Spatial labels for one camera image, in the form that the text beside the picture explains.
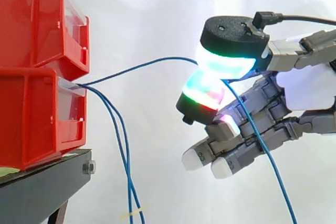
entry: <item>black cable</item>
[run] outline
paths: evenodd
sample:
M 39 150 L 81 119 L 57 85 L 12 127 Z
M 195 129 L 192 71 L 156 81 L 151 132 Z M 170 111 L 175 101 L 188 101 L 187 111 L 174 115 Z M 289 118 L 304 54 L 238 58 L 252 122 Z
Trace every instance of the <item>black cable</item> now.
M 283 15 L 281 19 L 282 20 L 314 22 L 314 23 L 336 26 L 335 20 L 324 19 L 324 18 L 315 18 L 315 17 L 297 16 L 297 15 Z
M 336 20 L 329 20 L 324 18 L 315 18 L 300 15 L 284 15 L 282 13 L 273 12 L 256 12 L 252 21 L 252 24 L 257 29 L 264 29 L 265 26 L 274 25 L 282 21 L 305 21 L 320 23 L 326 25 L 336 26 Z

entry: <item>white fingertip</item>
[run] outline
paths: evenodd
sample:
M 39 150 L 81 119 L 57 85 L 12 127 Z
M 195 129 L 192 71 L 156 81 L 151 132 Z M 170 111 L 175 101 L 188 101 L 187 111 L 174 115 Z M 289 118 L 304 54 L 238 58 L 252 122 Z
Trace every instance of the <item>white fingertip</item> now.
M 211 171 L 215 178 L 223 179 L 232 175 L 232 171 L 223 157 L 217 158 L 211 164 Z
M 194 149 L 189 149 L 183 153 L 182 164 L 186 170 L 197 170 L 203 167 L 203 164 Z

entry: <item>cable connector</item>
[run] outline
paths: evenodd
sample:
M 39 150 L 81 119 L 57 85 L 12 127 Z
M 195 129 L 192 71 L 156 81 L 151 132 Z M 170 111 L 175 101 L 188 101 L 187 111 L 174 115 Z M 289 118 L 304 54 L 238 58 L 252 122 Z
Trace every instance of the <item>cable connector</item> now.
M 283 21 L 283 14 L 273 12 L 256 12 L 252 24 L 257 29 L 264 29 L 267 25 L 274 25 Z

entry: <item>black metal stand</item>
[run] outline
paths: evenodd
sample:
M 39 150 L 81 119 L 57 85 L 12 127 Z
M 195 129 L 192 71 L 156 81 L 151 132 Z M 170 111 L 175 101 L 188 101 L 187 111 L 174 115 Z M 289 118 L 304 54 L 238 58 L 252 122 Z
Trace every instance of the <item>black metal stand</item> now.
M 91 150 L 75 150 L 67 157 L 37 168 L 0 177 L 0 223 L 63 224 L 68 199 L 90 180 L 83 170 Z

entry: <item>yellow tape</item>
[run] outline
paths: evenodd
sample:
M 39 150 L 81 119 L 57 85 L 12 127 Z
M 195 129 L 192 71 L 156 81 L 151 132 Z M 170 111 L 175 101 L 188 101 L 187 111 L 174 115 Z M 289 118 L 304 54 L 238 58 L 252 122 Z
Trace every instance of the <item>yellow tape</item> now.
M 127 217 L 136 215 L 136 214 L 138 214 L 139 212 L 142 212 L 142 211 L 143 211 L 143 208 L 140 207 L 137 210 L 134 210 L 133 212 L 130 212 L 129 214 L 125 214 L 125 215 L 120 216 L 120 219 L 126 219 Z

